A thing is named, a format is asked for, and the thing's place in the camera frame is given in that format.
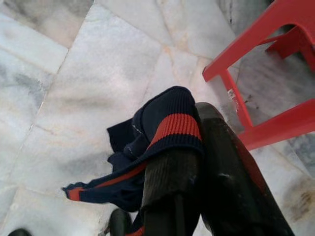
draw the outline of marble floor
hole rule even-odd
[[[21,227],[34,236],[96,236],[115,206],[70,201],[61,187],[110,173],[106,128],[170,86],[189,88],[242,131],[220,77],[206,83],[201,72],[266,7],[0,0],[0,236]],[[254,123],[315,97],[315,75],[302,60],[264,49],[229,69]],[[252,154],[293,231],[312,235],[315,134]],[[194,235],[210,234],[200,221]]]

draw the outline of black shoe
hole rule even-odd
[[[109,218],[109,232],[111,236],[125,236],[131,228],[131,217],[129,213],[116,209]]]
[[[26,230],[18,229],[10,233],[8,236],[32,236],[32,235]]]

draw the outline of clothing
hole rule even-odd
[[[67,198],[113,203],[125,211],[141,207],[148,161],[169,148],[192,148],[203,155],[195,101],[188,89],[172,87],[148,101],[132,119],[107,131],[114,154],[113,173],[63,188]]]

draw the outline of red trim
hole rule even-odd
[[[94,188],[109,186],[109,185],[124,181],[126,179],[129,179],[131,177],[134,177],[137,174],[139,174],[140,172],[142,172],[143,170],[145,170],[146,166],[147,166],[147,162],[143,162],[141,165],[137,166],[136,168],[134,168],[130,172],[128,172],[122,176],[119,176],[117,178],[106,181],[104,183],[101,183],[101,184],[95,186]],[[69,199],[71,199],[73,201],[79,201],[80,200],[80,192],[83,192],[85,190],[86,189],[83,189],[82,187],[78,187],[78,188],[74,188],[74,189],[69,190],[68,191]]]
[[[140,229],[138,229],[136,232],[127,234],[126,236],[142,236],[144,233],[144,227],[142,226]]]
[[[165,117],[158,125],[156,134],[154,135],[150,145],[171,134],[190,134],[201,140],[198,124],[196,120],[187,114],[171,114]]]

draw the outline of red plastic stool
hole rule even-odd
[[[279,27],[296,25],[288,33],[266,39]],[[315,99],[253,127],[242,96],[228,67],[257,45],[275,43],[267,51],[282,58],[301,52],[315,70],[315,0],[277,0],[203,71],[205,81],[220,74],[245,131],[239,135],[248,149],[254,149],[315,131]]]

